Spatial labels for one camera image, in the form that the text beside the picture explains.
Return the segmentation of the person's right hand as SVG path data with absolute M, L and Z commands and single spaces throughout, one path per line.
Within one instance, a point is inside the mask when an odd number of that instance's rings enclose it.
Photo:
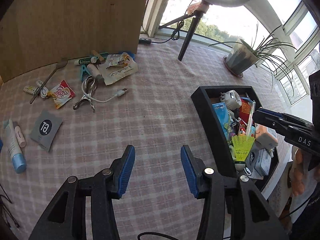
M 309 157 L 310 154 L 300 148 L 292 147 L 293 164 L 290 171 L 290 179 L 294 196 L 303 195 L 305 191 L 313 194 L 319 183 L 319 165 L 309 171 Z

